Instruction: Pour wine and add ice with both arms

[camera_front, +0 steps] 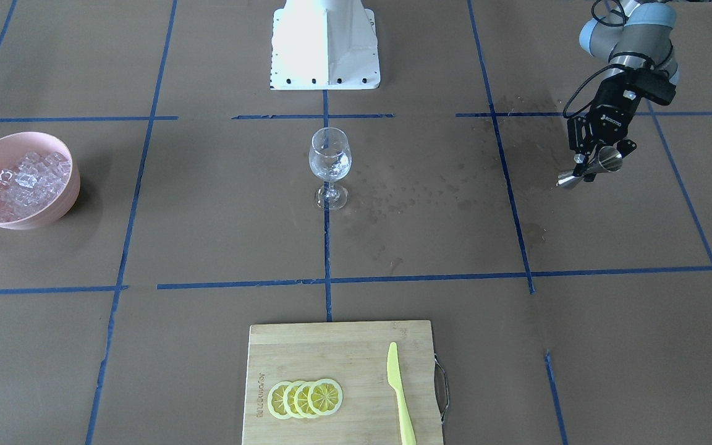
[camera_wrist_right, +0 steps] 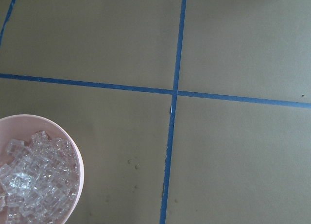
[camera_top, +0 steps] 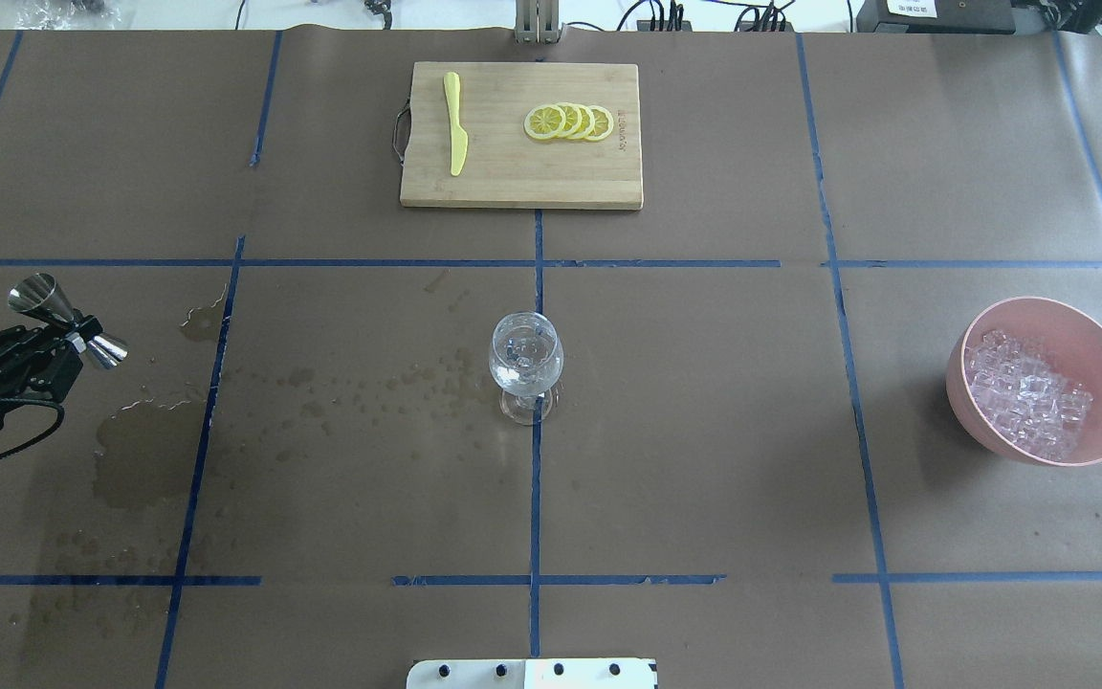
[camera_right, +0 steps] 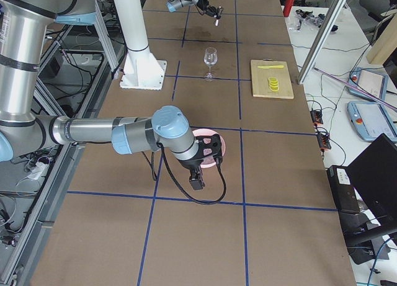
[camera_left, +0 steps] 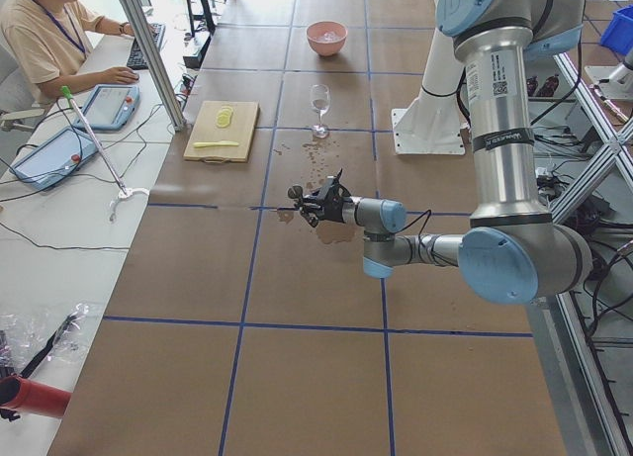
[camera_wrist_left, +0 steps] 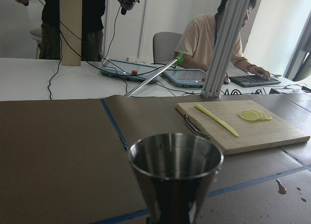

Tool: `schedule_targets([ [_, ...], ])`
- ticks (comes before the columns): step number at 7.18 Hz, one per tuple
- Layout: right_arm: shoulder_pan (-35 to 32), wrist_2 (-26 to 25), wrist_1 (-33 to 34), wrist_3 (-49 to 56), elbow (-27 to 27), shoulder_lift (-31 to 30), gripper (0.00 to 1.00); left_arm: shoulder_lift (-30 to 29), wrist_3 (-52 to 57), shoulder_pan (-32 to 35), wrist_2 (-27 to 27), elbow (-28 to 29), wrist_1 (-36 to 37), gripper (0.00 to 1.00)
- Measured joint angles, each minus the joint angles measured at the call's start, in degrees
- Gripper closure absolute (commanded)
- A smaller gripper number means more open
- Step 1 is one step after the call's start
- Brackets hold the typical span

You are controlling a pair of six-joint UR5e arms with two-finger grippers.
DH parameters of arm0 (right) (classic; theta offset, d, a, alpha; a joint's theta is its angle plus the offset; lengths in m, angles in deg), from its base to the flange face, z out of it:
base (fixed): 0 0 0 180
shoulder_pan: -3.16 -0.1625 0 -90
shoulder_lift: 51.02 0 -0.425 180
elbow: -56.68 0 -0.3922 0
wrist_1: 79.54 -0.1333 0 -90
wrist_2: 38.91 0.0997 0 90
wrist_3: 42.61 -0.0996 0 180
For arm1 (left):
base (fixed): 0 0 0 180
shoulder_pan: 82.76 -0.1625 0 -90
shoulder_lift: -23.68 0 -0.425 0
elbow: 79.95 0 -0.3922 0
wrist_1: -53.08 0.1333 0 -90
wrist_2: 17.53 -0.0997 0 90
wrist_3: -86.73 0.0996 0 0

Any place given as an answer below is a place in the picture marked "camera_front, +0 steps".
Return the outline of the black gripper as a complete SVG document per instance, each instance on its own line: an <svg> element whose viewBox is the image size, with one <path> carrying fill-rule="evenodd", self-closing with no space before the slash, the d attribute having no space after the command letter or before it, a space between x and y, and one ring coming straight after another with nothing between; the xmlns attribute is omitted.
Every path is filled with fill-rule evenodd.
<svg viewBox="0 0 712 445"><path fill-rule="evenodd" d="M602 80L587 115L566 122L570 150L574 152L574 176L581 174L585 182L592 182L597 174L617 172L637 149L636 142L627 138L641 102L637 80L636 75L613 75Z"/></svg>

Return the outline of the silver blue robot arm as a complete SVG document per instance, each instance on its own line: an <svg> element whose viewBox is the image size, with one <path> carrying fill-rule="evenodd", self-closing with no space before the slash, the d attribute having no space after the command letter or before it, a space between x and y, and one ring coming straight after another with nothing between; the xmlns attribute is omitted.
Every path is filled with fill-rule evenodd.
<svg viewBox="0 0 712 445"><path fill-rule="evenodd" d="M575 166L557 177L572 189L622 168L637 147L628 137L639 104L670 105L680 82L680 63L671 40L676 12L665 1L617 1L591 19L579 34L586 53L605 62L595 96L576 112L563 110Z"/></svg>

